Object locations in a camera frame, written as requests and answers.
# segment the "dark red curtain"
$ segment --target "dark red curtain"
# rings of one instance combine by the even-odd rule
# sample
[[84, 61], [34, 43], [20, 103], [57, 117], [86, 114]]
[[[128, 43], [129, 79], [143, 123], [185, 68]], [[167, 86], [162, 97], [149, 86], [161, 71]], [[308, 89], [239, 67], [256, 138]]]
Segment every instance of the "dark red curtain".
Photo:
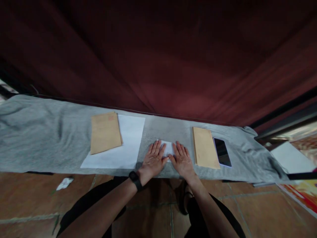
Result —
[[2, 1], [0, 56], [52, 96], [246, 126], [317, 86], [316, 10], [314, 0]]

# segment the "smartphone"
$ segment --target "smartphone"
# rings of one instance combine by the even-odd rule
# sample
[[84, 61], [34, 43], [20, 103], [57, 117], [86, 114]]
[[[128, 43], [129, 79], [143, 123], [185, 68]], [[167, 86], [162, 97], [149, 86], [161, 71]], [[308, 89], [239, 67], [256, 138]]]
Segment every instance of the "smartphone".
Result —
[[214, 138], [214, 143], [219, 163], [227, 167], [232, 167], [225, 142], [223, 140]]

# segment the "watch strap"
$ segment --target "watch strap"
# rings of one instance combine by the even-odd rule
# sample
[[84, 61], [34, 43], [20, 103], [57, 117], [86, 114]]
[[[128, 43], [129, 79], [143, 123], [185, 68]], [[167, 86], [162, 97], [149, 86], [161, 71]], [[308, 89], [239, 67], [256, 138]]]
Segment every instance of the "watch strap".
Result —
[[138, 192], [143, 189], [143, 186], [142, 186], [142, 184], [141, 184], [140, 178], [139, 178], [139, 176], [137, 175], [136, 172], [131, 171], [131, 172], [129, 173], [129, 178], [130, 178], [130, 179], [132, 180], [132, 182], [135, 184], [135, 186], [136, 186]]

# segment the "terracotta tile floor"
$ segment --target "terracotta tile floor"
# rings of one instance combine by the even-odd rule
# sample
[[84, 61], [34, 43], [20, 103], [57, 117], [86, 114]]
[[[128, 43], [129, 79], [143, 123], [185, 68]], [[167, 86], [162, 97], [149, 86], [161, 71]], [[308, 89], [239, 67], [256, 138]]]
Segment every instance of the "terracotta tile floor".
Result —
[[[70, 175], [0, 173], [1, 237], [56, 237], [59, 222], [72, 205], [107, 175], [72, 175], [66, 189], [57, 186]], [[316, 237], [317, 219], [277, 186], [253, 188], [247, 183], [204, 180], [240, 222], [246, 237]], [[190, 221], [179, 213], [177, 179], [153, 179], [113, 223], [113, 237], [184, 237]]]

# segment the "hand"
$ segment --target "hand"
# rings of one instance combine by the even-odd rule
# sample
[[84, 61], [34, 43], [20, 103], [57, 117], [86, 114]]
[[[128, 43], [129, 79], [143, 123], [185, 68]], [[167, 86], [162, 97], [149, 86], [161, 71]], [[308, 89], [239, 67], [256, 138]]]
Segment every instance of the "hand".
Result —
[[176, 171], [188, 182], [192, 178], [196, 177], [193, 163], [189, 156], [189, 151], [178, 141], [176, 142], [176, 145], [174, 143], [172, 145], [176, 158], [170, 154], [168, 155], [169, 159]]
[[160, 140], [157, 140], [154, 144], [150, 145], [149, 151], [145, 155], [142, 167], [138, 170], [142, 186], [144, 186], [151, 178], [158, 175], [169, 159], [169, 157], [162, 159], [166, 144], [163, 145], [161, 150], [159, 150], [160, 147]]

